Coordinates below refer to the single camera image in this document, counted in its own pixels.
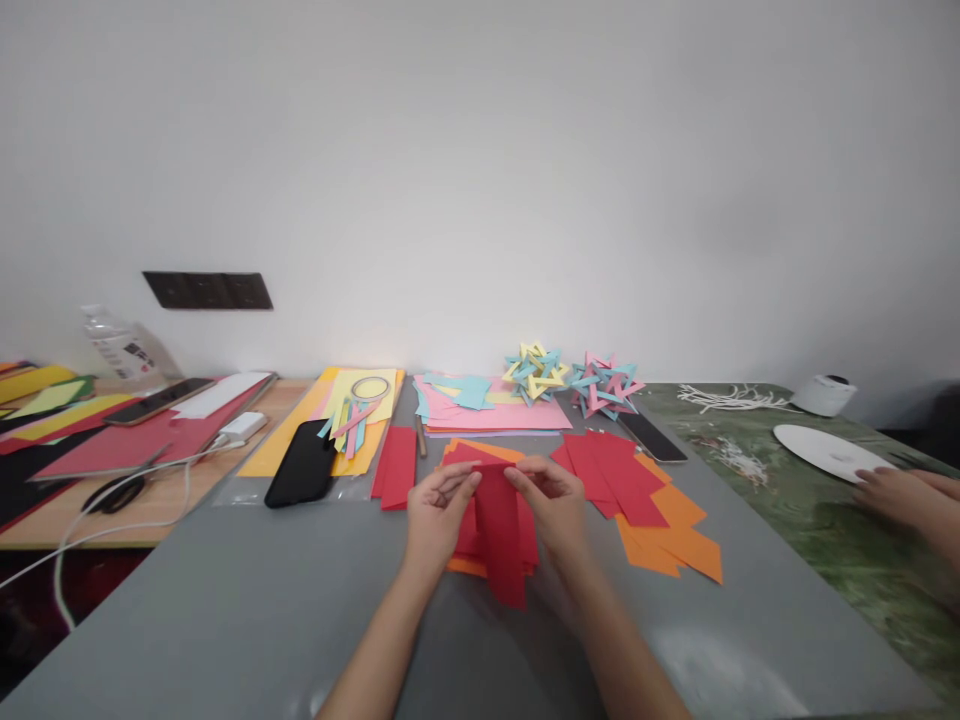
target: white disc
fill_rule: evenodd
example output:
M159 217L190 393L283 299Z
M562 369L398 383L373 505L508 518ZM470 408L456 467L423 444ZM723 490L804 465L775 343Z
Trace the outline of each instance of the white disc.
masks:
M783 446L811 465L836 475L841 480L858 484L863 480L854 475L857 470L895 467L879 455L864 450L836 435L799 425L777 425L773 434Z

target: black smartphone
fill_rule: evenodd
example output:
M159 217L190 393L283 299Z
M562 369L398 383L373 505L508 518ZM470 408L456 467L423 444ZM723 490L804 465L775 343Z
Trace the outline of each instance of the black smartphone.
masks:
M628 415L620 413L620 424L633 435L647 454L658 463L681 463L687 461L680 448L674 445L667 436L654 427L653 423L643 415Z
M330 489L330 471L337 459L334 441L317 437L326 420L301 423L263 499L268 508L320 500Z
M154 415L162 413L169 407L186 400L188 397L196 395L201 390L206 390L216 381L209 378L190 378L182 380L176 385L171 385L166 390L161 390L149 397L145 397L138 403L128 405L123 410L118 410L112 415L107 415L103 421L107 425L139 425L144 420L149 420Z

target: metal ring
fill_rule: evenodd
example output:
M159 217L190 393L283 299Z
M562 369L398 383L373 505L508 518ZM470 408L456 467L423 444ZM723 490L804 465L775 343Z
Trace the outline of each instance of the metal ring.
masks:
M379 380L379 381L382 382L384 385L386 385L386 388L384 388L384 391L383 391L382 393L380 393L379 395L373 395L372 397L361 397L360 395L357 395L357 388L358 388L360 385L363 385L365 382L370 382L371 380ZM351 397L352 397L354 400L356 400L357 402L374 402L374 401L376 401L376 400L379 400L379 399L382 398L382 397L386 397L389 392L390 392L390 381L387 380L386 378L380 377L379 375L371 375L370 377L366 377L366 378L362 378L361 380L357 380L357 381L353 384L353 387L350 388L350 395L351 395Z

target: plastic bottle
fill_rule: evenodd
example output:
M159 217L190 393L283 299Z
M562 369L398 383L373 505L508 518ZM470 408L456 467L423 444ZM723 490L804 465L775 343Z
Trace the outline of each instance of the plastic bottle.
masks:
M124 392L145 397L167 386L130 325L111 315L105 305L84 305L80 309L87 316L83 331L123 380Z

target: person's hand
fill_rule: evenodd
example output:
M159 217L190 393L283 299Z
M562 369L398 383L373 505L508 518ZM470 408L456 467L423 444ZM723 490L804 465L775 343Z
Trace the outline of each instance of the person's hand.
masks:
M584 527L583 483L552 460L534 455L504 470L533 510L540 538L555 565L590 554Z
M916 475L927 485L939 490L948 498L960 501L960 480L954 480L946 475L937 475L937 473L927 472L926 470L910 470L910 474Z
M938 480L942 476L887 467L856 474L864 482L857 486L854 499L864 507L923 533L944 523L960 528L960 502L950 495L956 487Z
M428 577L440 577L453 556L460 521L480 483L473 466L480 461L446 465L407 494L407 549L404 566Z

